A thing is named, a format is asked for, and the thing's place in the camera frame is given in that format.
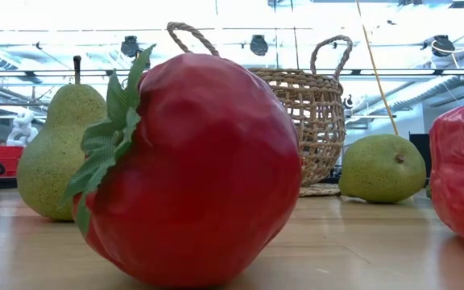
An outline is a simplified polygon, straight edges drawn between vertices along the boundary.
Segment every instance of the table surface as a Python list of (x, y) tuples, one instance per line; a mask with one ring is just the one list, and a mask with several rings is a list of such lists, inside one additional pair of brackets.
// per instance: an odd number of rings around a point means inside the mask
[[(0, 190), (0, 289), (152, 289), (120, 272), (72, 223), (29, 210)], [(223, 289), (464, 290), (464, 241), (420, 193), (402, 205), (301, 198), (291, 220)]]

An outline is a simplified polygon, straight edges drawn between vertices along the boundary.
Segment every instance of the ceiling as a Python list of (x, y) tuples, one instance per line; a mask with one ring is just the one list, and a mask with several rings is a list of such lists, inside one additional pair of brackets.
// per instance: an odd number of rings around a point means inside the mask
[[(157, 44), (151, 57), (151, 65), (156, 65), (181, 53), (165, 31), (170, 21), (186, 22), (200, 29), (222, 57), (245, 66), (309, 69), (309, 57), (317, 43), (331, 36), (347, 35), (354, 42), (354, 50), (346, 69), (371, 68), (362, 22), (353, 1), (286, 0), (278, 1), (277, 6), (268, 3), (269, 0), (122, 0), (118, 5), (102, 5), (94, 0), (0, 0), (0, 70), (71, 70), (75, 55), (82, 56), (82, 69), (127, 69), (133, 59), (120, 50), (129, 35), (137, 36), (141, 48)], [(464, 57), (464, 8), (450, 8), (453, 3), (446, 0), (423, 3), (402, 6), (399, 1), (362, 1), (362, 19), (378, 68), (451, 66), (452, 56), (437, 57), (431, 47), (422, 49), (423, 43), (435, 35), (448, 35), (459, 52), (454, 55), (459, 60)], [(177, 34), (192, 51), (206, 53), (188, 32)], [(265, 56), (250, 51), (252, 35), (264, 36), (268, 44)], [(344, 49), (343, 43), (336, 48), (322, 48), (317, 67), (334, 69)], [(73, 80), (66, 74), (38, 77), (33, 82), (0, 77), (0, 86), (27, 99), (40, 97), (47, 103), (62, 84)], [(94, 85), (105, 95), (106, 77), (83, 77), (82, 82)], [(380, 95), (373, 79), (343, 77), (342, 83), (345, 95), (358, 100)], [(407, 83), (384, 80), (383, 89), (390, 92)], [(2, 102), (20, 98), (4, 94), (0, 97)]]

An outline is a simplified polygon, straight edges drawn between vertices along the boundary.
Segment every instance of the woven basket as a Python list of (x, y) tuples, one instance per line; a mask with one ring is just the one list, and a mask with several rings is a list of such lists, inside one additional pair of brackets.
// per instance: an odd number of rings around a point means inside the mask
[[(213, 56), (220, 56), (218, 50), (196, 28), (185, 23), (171, 22), (168, 24), (168, 33), (184, 52), (191, 51), (175, 35), (174, 30), (190, 32)], [(333, 77), (317, 75), (315, 62), (318, 50), (338, 40), (346, 41), (347, 47)], [(295, 123), (302, 158), (302, 186), (316, 184), (327, 177), (340, 155), (346, 131), (341, 99), (343, 88), (338, 78), (351, 51), (350, 38), (339, 35), (316, 46), (311, 55), (312, 73), (299, 69), (250, 69), (270, 85)]]

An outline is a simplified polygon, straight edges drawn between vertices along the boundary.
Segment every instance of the pear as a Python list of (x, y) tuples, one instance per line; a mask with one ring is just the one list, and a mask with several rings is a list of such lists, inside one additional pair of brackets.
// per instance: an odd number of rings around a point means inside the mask
[(342, 195), (373, 203), (403, 201), (425, 186), (425, 161), (413, 143), (397, 135), (369, 135), (346, 150)]
[(84, 163), (85, 129), (106, 117), (106, 102), (90, 85), (80, 84), (81, 58), (75, 56), (75, 84), (60, 88), (48, 108), (43, 129), (24, 149), (17, 167), (23, 201), (39, 215), (72, 221), (72, 204), (59, 206), (65, 188)]

